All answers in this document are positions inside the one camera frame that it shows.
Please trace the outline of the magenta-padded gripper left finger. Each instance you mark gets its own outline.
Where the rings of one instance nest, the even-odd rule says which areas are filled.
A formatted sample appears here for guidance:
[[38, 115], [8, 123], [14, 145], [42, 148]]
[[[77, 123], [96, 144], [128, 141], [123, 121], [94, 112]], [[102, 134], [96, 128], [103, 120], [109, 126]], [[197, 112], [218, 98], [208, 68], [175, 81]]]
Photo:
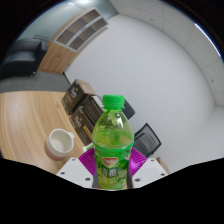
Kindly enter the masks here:
[[90, 148], [79, 158], [70, 158], [57, 176], [84, 188], [96, 188], [98, 181], [96, 170], [94, 149]]

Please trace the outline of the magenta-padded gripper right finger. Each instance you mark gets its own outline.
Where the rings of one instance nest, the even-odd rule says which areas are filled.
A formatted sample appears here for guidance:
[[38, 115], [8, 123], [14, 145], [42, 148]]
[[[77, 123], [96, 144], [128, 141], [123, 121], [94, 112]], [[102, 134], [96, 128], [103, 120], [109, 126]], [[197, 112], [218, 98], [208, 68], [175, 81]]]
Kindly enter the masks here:
[[141, 188], [168, 175], [155, 158], [147, 159], [136, 149], [132, 149], [129, 160], [129, 187]]

